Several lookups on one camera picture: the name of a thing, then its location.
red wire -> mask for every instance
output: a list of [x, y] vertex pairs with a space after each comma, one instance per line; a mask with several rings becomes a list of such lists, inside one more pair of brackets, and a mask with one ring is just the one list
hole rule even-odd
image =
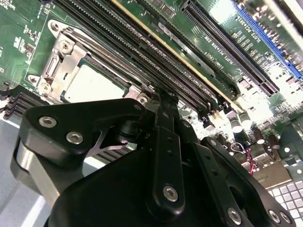
[[247, 159], [248, 162], [250, 163], [250, 170], [249, 170], [249, 174], [253, 174], [253, 170], [254, 170], [254, 162], [252, 160], [252, 156], [250, 155], [250, 149], [247, 149]]

dimm slot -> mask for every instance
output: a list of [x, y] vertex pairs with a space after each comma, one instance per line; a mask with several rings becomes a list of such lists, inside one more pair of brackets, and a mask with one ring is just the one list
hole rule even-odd
[[174, 36], [184, 43], [192, 53], [194, 53], [198, 58], [205, 62], [215, 73], [219, 76], [221, 80], [224, 80], [227, 84], [234, 86], [233, 81], [229, 79], [229, 76], [220, 68], [217, 68], [206, 55], [182, 32], [180, 32], [170, 21], [168, 21], [162, 14], [160, 14], [147, 0], [136, 0], [138, 4], [142, 5], [153, 17], [163, 23], [165, 27], [171, 31]]
[[109, 17], [109, 15], [112, 15], [115, 9], [111, 9], [111, 11], [106, 10], [103, 4], [100, 4], [100, 2], [96, 2], [95, 0], [87, 0], [87, 1], [80, 1], [80, 0], [73, 0], [75, 4], [77, 4], [81, 9], [85, 10], [86, 13], [88, 13], [91, 18], [99, 21], [102, 23], [102, 26], [106, 27], [112, 35], [115, 35], [120, 40], [123, 40], [126, 45], [128, 45], [132, 50], [137, 51], [139, 55], [141, 55], [143, 58], [148, 59], [148, 61], [156, 63], [156, 67], [159, 68], [159, 71], [164, 76], [169, 76], [170, 78], [173, 78], [174, 80], [178, 81], [177, 83], [184, 83], [186, 86], [192, 88], [192, 96], [199, 100], [200, 98], [203, 100], [204, 103], [211, 102], [209, 97], [206, 97], [206, 95], [201, 91], [201, 88], [196, 86], [192, 81], [188, 81], [184, 76], [181, 75], [181, 71], [179, 71], [176, 67], [173, 67], [174, 64], [169, 62], [167, 58], [168, 63], [170, 65], [166, 64], [165, 61], [160, 61], [160, 58], [164, 58], [163, 56], [159, 55], [156, 50], [151, 49], [150, 46], [147, 46], [142, 43], [142, 37], [146, 34], [134, 34], [132, 29], [129, 29], [130, 24], [123, 25], [121, 23], [121, 20], [123, 20], [122, 17], [120, 17], [120, 20], [117, 19], [118, 23], [112, 23], [114, 18]]
[[128, 50], [121, 40], [114, 39], [112, 35], [108, 34], [108, 30], [105, 30], [98, 22], [95, 24], [90, 17], [83, 16], [83, 10], [81, 8], [63, 0], [57, 0], [56, 5], [73, 17], [73, 19], [75, 19], [80, 25], [84, 26], [99, 41], [101, 41], [101, 43], [106, 44], [106, 46], [110, 46], [113, 50], [118, 52], [120, 51], [118, 55], [124, 55], [125, 58], [129, 60], [131, 59], [133, 65], [145, 72], [142, 74], [142, 77], [151, 80], [156, 86], [164, 87], [167, 90], [177, 93], [177, 95], [191, 108], [200, 109], [201, 105], [204, 106], [202, 101], [199, 101], [192, 96], [189, 88], [171, 78], [163, 78], [159, 75], [159, 71], [157, 71], [157, 69], [150, 64], [144, 63], [141, 56], [138, 56], [138, 54], [134, 53], [132, 50]]

green circuit board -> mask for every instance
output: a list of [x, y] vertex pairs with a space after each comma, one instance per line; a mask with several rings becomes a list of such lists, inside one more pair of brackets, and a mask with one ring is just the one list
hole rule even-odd
[[[268, 97], [258, 90], [247, 90], [239, 84], [243, 72], [234, 64], [233, 60], [223, 54], [222, 50], [205, 35], [182, 11], [183, 0], [112, 0], [113, 3], [124, 7], [130, 14], [141, 21], [147, 28], [154, 32], [163, 43], [167, 44], [179, 54], [189, 65], [214, 84], [228, 98], [240, 104], [247, 111], [259, 128], [265, 134], [278, 133], [283, 125], [290, 119], [302, 114], [303, 100], [301, 81], [289, 84], [287, 79], [293, 74], [281, 63], [263, 40], [256, 35], [254, 30], [247, 25], [232, 4], [220, 5], [219, 0], [200, 0], [204, 9], [215, 18], [220, 26], [249, 54], [255, 63], [260, 66], [268, 77], [280, 88], [280, 92]], [[150, 5], [164, 19], [159, 19], [147, 11], [140, 4]], [[216, 15], [216, 10], [230, 7], [226, 15]], [[34, 90], [28, 76], [42, 73], [49, 53], [55, 43], [55, 38], [48, 29], [47, 22], [51, 19], [79, 27], [74, 18], [69, 17], [54, 4], [41, 5], [33, 0], [0, 0], [0, 83], [9, 82], [13, 87], [21, 84]], [[165, 29], [170, 23], [197, 47], [205, 59], [212, 62], [209, 67], [203, 61], [197, 61], [196, 56], [186, 51], [180, 43]], [[295, 43], [285, 40], [295, 47]], [[230, 84], [237, 84], [241, 96], [235, 96]], [[221, 133], [222, 128], [213, 131], [203, 129], [202, 123], [197, 120], [196, 112], [180, 105], [180, 112], [189, 120], [199, 137]]]
[[[199, 28], [188, 19], [182, 11], [184, 0], [140, 0], [140, 1], [120, 1], [121, 4], [129, 10], [134, 16], [156, 33], [163, 41], [169, 45], [177, 46], [176, 42], [165, 30], [161, 29], [159, 23], [171, 23], [181, 33], [183, 33], [192, 43], [195, 44], [206, 56], [210, 56], [214, 65], [218, 69], [222, 69], [225, 75], [238, 81], [243, 76], [239, 68], [232, 64], [230, 59], [222, 54], [222, 51], [214, 45], [214, 43], [207, 37]], [[158, 26], [154, 16], [146, 13], [146, 8], [140, 5], [140, 2], [145, 2], [151, 5], [157, 12], [163, 15], [166, 19], [158, 21]], [[241, 89], [241, 94], [246, 104], [247, 110], [252, 116], [253, 121], [259, 128], [263, 129], [265, 135], [271, 133], [279, 133], [283, 125], [290, 119], [293, 119], [302, 114], [302, 90], [300, 88], [301, 81], [297, 84], [288, 84], [286, 81], [293, 76], [293, 74], [280, 62], [274, 55], [271, 49], [258, 37], [254, 29], [250, 27], [243, 18], [234, 9], [231, 1], [219, 0], [199, 0], [198, 1], [206, 11], [212, 13], [220, 26], [224, 28], [240, 46], [254, 59], [254, 61], [267, 73], [267, 75], [279, 86], [280, 92], [275, 93], [271, 97], [265, 97], [259, 92], [250, 93], [245, 89]], [[282, 32], [280, 36], [287, 40], [289, 46], [294, 50], [298, 50], [296, 43], [289, 39], [288, 34]], [[299, 64], [302, 56], [299, 57], [297, 63]], [[186, 55], [191, 61], [194, 61], [189, 54]], [[210, 132], [201, 130], [201, 124], [197, 120], [197, 115], [194, 111], [184, 107], [182, 110], [184, 116], [191, 116], [192, 125], [195, 127], [200, 137], [209, 135]], [[222, 133], [223, 129], [215, 129], [212, 133]]]

motherboard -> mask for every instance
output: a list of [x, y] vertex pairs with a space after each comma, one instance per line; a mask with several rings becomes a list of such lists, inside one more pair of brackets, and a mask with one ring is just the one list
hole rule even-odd
[[297, 179], [302, 12], [295, 0], [0, 0], [1, 117], [118, 98], [147, 108], [160, 87], [265, 187]]

white grid panel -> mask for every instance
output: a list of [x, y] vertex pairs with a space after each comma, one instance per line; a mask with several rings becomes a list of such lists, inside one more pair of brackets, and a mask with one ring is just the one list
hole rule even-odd
[[297, 227], [303, 227], [303, 182], [289, 183], [268, 192], [289, 211]]

